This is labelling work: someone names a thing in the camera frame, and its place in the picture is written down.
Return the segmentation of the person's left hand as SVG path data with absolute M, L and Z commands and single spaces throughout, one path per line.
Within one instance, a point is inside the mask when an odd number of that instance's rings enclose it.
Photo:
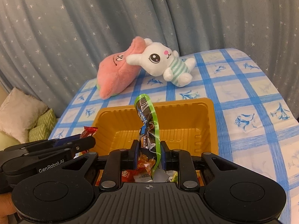
M 16 208 L 12 201 L 12 193 L 4 193 L 0 195 L 0 212 L 1 217 L 12 215 L 16 212 Z

